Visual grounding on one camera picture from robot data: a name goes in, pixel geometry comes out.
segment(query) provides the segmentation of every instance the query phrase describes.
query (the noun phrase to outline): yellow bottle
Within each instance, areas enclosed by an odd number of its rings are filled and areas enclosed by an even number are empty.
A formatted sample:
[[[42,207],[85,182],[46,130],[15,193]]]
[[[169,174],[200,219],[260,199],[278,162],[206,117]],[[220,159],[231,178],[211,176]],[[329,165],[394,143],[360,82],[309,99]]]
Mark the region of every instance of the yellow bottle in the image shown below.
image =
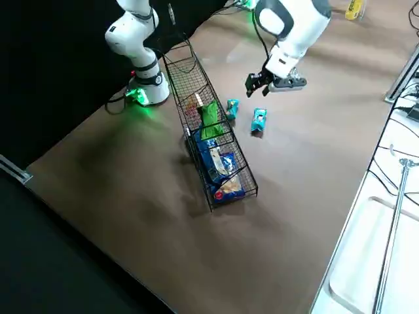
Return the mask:
[[[345,19],[356,20],[356,18],[363,16],[363,0],[351,0],[348,10],[345,12]]]

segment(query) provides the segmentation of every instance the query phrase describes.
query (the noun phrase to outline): green led light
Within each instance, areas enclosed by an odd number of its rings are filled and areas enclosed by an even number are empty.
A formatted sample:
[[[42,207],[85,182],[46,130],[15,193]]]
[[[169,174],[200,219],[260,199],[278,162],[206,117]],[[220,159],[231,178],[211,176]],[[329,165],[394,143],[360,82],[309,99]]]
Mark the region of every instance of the green led light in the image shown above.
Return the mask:
[[[246,3],[243,4],[246,8],[253,10],[256,7],[257,0],[247,0]]]
[[[142,105],[148,105],[150,103],[142,88],[137,88],[137,101]]]
[[[131,97],[134,101],[137,101],[140,105],[148,105],[150,103],[149,98],[144,92],[143,88],[133,88],[125,93],[126,97]]]

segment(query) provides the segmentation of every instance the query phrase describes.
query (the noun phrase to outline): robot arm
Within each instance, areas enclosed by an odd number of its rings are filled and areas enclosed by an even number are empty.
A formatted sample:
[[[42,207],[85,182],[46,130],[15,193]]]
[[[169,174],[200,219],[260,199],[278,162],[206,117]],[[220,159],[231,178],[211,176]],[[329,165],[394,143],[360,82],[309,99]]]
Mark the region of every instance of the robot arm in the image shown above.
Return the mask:
[[[126,56],[132,62],[135,76],[127,86],[140,104],[162,103],[169,97],[169,85],[160,70],[154,51],[144,47],[144,40],[158,25],[158,16],[150,7],[149,0],[117,0],[125,11],[105,33],[112,51]]]
[[[299,77],[295,66],[327,27],[331,18],[328,0],[260,0],[254,15],[276,42],[262,71],[247,77],[247,96],[264,85],[264,96],[301,89],[306,80]]]

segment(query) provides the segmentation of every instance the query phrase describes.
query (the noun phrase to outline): teal candy bar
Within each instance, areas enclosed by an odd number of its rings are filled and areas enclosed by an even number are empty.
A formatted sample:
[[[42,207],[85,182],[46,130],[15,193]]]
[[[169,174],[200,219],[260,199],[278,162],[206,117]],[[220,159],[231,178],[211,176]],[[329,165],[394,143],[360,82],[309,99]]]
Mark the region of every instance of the teal candy bar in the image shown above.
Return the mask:
[[[260,131],[264,130],[264,126],[266,123],[266,109],[256,108],[255,112],[253,113],[253,121],[251,122],[251,131]]]
[[[239,101],[237,99],[229,99],[227,100],[227,119],[234,120],[236,118],[236,114],[238,111],[238,104]]]

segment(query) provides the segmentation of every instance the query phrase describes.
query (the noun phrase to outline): black curtain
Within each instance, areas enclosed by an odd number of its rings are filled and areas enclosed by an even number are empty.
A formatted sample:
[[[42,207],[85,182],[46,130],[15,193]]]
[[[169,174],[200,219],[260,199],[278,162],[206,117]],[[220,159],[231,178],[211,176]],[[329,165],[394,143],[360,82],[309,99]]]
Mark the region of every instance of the black curtain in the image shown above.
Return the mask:
[[[149,46],[173,33],[169,2],[191,36],[225,0],[151,1],[160,25]],[[2,3],[0,154],[25,168],[126,84],[130,62],[104,39],[122,14],[115,0]]]

